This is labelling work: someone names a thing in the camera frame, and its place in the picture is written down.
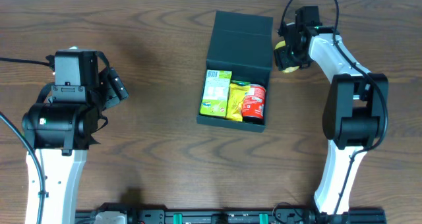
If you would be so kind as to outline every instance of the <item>open box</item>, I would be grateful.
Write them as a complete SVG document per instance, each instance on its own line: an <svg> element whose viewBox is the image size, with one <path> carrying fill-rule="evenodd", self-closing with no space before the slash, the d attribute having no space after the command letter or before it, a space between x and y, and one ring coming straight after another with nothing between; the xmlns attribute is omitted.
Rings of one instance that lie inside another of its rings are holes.
<svg viewBox="0 0 422 224"><path fill-rule="evenodd" d="M273 56L271 33L271 17L217 11L206 57L206 70L229 70L232 72L232 80L264 86L266 89L264 119L262 124L254 124L201 115L200 102L196 116L197 123L253 132L262 132L265 129Z"/></svg>

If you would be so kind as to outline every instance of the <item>wood grain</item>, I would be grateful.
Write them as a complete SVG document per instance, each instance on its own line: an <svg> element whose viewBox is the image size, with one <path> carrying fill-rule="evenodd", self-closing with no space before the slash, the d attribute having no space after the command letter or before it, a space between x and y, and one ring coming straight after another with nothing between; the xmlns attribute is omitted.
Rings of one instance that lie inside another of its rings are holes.
<svg viewBox="0 0 422 224"><path fill-rule="evenodd" d="M73 45L102 50L130 93L95 133L102 144L90 148L78 209L309 202L327 153L321 117L329 83L317 65L292 74L274 67L262 134L195 121L215 11L273 16L275 30L287 1L0 0L0 57L42 60ZM422 223L422 0L338 1L347 48L390 81L388 136L363 160L350 204L382 206L389 223ZM323 23L333 23L332 0L296 0L288 20L303 5L319 5ZM3 62L0 75L0 109L20 127L53 76ZM3 123L0 129L0 222L22 223L25 150Z"/></svg>

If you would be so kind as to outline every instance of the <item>red can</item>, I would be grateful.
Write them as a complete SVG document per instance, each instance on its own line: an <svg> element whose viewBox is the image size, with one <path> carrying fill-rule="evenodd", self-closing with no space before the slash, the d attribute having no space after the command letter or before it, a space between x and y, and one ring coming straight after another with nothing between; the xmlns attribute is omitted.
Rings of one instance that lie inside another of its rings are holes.
<svg viewBox="0 0 422 224"><path fill-rule="evenodd" d="M242 105L242 117L245 121L262 122L264 118L265 88L251 84Z"/></svg>

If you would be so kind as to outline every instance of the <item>green juice carton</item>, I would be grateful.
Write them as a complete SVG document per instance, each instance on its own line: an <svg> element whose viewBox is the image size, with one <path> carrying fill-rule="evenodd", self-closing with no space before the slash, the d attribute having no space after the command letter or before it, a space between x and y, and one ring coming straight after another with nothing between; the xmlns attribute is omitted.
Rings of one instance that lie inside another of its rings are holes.
<svg viewBox="0 0 422 224"><path fill-rule="evenodd" d="M207 70L199 113L226 117L231 71Z"/></svg>

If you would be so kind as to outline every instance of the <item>snack bag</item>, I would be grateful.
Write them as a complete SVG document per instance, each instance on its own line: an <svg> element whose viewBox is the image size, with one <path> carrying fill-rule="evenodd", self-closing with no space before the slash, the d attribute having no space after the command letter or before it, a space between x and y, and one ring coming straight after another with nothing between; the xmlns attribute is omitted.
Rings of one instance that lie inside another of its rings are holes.
<svg viewBox="0 0 422 224"><path fill-rule="evenodd" d="M242 122L242 104L246 93L251 89L250 85L240 86L230 83L229 102L227 103L226 119Z"/></svg>

